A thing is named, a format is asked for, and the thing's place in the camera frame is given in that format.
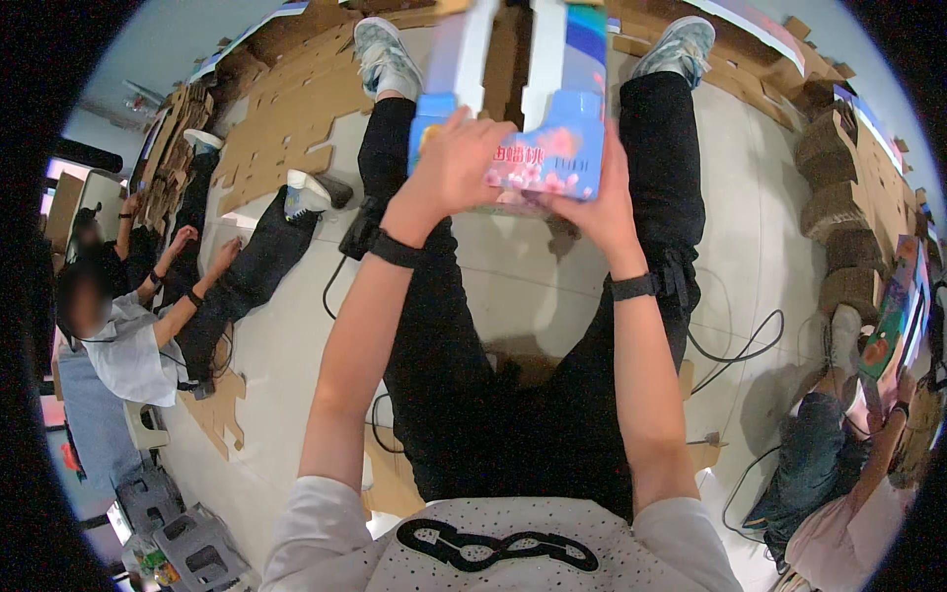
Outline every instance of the forearm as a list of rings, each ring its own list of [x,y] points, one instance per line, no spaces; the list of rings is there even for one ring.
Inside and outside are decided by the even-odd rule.
[[[904,430],[905,416],[901,411],[893,412],[884,429],[871,438],[871,452],[858,481],[849,493],[853,513],[857,513],[871,497],[878,485],[887,476],[888,467],[894,457],[895,448]]]
[[[204,298],[207,290],[213,285],[216,279],[216,274],[207,274],[201,278],[200,281],[194,284],[194,287],[191,290],[194,292],[195,296]],[[154,339],[158,343],[158,348],[163,348],[165,344],[177,336],[177,334],[184,328],[184,326],[196,312],[197,307],[194,306],[194,303],[191,302],[190,298],[187,296],[184,296],[175,302],[174,306],[171,307],[171,310],[169,310],[161,320],[154,323],[153,325]]]
[[[648,272],[637,246],[612,256],[610,264],[616,281]],[[687,452],[684,402],[653,296],[615,304],[615,386],[636,510],[669,497],[699,497]]]
[[[165,251],[161,256],[161,259],[158,260],[158,263],[154,266],[154,273],[159,277],[163,278],[171,267],[171,262],[174,261],[175,253],[172,253],[170,250]],[[147,302],[154,296],[154,291],[158,287],[154,285],[151,277],[145,278],[145,281],[141,282],[141,285],[138,286],[138,289],[135,290],[138,292],[138,301]]]
[[[393,200],[382,228],[397,241],[423,246],[433,225],[418,225],[403,212]],[[360,490],[365,415],[391,355],[412,273],[370,253],[363,258],[322,354],[300,476],[325,476]]]
[[[118,221],[118,238],[116,239],[116,255],[121,260],[128,258],[129,239],[132,236],[132,219],[122,218]]]

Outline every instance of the white shirt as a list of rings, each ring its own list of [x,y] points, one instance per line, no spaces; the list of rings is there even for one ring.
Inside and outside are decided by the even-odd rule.
[[[354,490],[300,477],[260,592],[741,590],[706,506],[651,504],[628,523],[564,497],[449,499],[371,540]]]
[[[188,371],[173,339],[160,350],[166,355],[159,353],[152,327],[157,320],[138,303],[138,293],[131,292],[112,301],[105,327],[82,344],[99,379],[118,397],[170,407],[178,383],[188,381]]]

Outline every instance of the plastic stool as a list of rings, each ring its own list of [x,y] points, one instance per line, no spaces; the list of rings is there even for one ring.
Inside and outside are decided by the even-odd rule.
[[[150,450],[158,446],[166,446],[170,442],[165,430],[152,430],[141,422],[141,410],[144,403],[122,401],[125,408],[125,424],[128,425],[128,435],[132,437],[132,444],[138,450]]]
[[[153,538],[192,592],[236,580],[250,568],[233,548],[223,521],[200,505],[156,530]]]
[[[164,469],[146,466],[116,487],[118,503],[135,534],[150,534],[184,513],[174,481]]]

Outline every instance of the black wristband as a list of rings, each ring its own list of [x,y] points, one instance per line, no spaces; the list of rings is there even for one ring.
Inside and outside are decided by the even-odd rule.
[[[188,290],[188,300],[190,300],[196,308],[201,308],[201,305],[204,304],[204,299],[194,294],[193,290]]]
[[[891,413],[894,413],[897,409],[900,409],[904,412],[904,423],[907,423],[907,421],[911,419],[911,413],[908,411],[908,407],[909,405],[904,401],[898,401],[894,404],[894,406],[891,407]]]
[[[637,278],[622,279],[612,282],[612,300],[630,300],[639,296],[654,296],[657,294],[657,282],[654,275],[645,274]]]
[[[419,269],[427,265],[430,255],[424,249],[416,249],[403,242],[392,239],[384,229],[378,232],[378,238],[372,245],[370,253],[388,261],[392,265]]]

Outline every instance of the tiled floor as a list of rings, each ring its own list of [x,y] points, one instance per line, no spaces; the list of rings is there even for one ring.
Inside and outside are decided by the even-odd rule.
[[[423,69],[430,31],[410,30],[404,37]],[[635,58],[613,52],[609,60],[611,80],[618,81]],[[702,496],[720,516],[745,467],[776,439],[793,380],[821,355],[822,321],[813,313],[825,255],[797,230],[809,189],[793,166],[793,134],[708,84],[695,91],[694,103],[707,212],[696,263],[703,298],[692,319],[694,337],[706,350],[732,356],[773,309],[786,314],[786,331],[777,349],[734,364],[685,404],[689,440],[719,432],[729,442],[717,466],[697,475]],[[332,139],[336,152],[331,172],[359,193],[356,154],[365,125],[365,117],[345,117],[336,121]],[[218,188],[211,190],[208,212],[216,211],[222,194]],[[205,261],[216,245],[235,233],[249,237],[253,218],[270,199],[243,208],[245,217],[239,222],[210,219]],[[273,522],[295,479],[318,364],[331,328],[320,297],[339,261],[337,244],[350,217],[325,224],[269,305],[238,324],[233,367],[247,378],[246,400],[237,406],[245,447],[232,451],[225,462],[182,405],[164,411],[171,444],[162,456],[186,501],[201,501],[218,512],[256,569],[263,565]],[[566,354],[598,303],[606,266],[594,245],[582,239],[557,257],[550,253],[553,236],[546,224],[529,218],[463,214],[455,218],[454,229],[481,338],[522,336],[549,354]],[[562,237],[557,244],[563,245]],[[329,298],[334,310],[355,270],[356,263],[347,262],[336,280]],[[774,323],[751,348],[775,335]],[[692,347],[687,358],[696,364],[698,380],[717,367]],[[229,434],[225,439],[233,441]],[[727,514],[729,523],[739,524],[748,511],[765,485],[763,474],[772,460],[770,456],[750,472]],[[763,547],[723,525],[719,528],[741,583],[747,590],[767,589],[775,570],[763,558]]]

